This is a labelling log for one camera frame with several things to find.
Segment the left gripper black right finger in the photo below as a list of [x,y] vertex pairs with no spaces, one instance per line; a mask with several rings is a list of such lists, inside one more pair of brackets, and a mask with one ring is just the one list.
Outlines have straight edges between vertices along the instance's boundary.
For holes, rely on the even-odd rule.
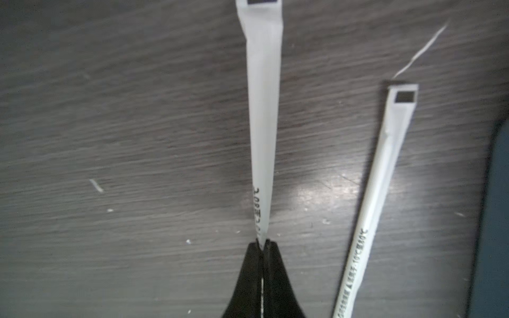
[[263,250],[263,317],[305,318],[275,241]]

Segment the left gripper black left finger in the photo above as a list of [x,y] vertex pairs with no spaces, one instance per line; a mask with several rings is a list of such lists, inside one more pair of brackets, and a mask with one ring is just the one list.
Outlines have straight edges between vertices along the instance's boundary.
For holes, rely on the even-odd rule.
[[262,250],[257,241],[249,243],[232,298],[222,318],[260,318],[262,316]]

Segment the straw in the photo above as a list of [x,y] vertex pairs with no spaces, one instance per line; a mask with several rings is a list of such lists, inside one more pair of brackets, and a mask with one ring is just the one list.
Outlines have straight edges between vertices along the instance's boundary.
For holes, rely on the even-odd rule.
[[273,197],[282,60],[282,1],[236,1],[246,39],[255,229],[265,246]]
[[417,106],[419,85],[388,87],[383,122],[367,187],[334,308],[334,317],[351,317],[406,132]]

